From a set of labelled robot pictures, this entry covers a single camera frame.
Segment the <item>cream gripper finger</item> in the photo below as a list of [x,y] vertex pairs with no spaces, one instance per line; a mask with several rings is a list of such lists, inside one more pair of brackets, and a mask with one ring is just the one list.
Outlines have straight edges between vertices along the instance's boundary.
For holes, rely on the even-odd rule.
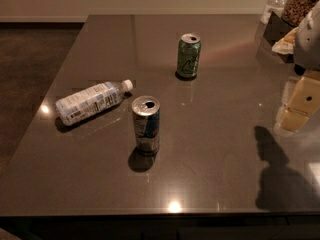
[[297,132],[320,109],[320,77],[290,77],[285,84],[279,109],[279,127]]

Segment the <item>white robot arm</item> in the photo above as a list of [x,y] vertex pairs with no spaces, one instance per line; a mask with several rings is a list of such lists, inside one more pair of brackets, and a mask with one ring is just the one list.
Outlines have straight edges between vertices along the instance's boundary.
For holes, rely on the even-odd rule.
[[298,26],[293,49],[295,71],[305,70],[300,78],[289,78],[276,125],[297,132],[320,108],[320,2]]

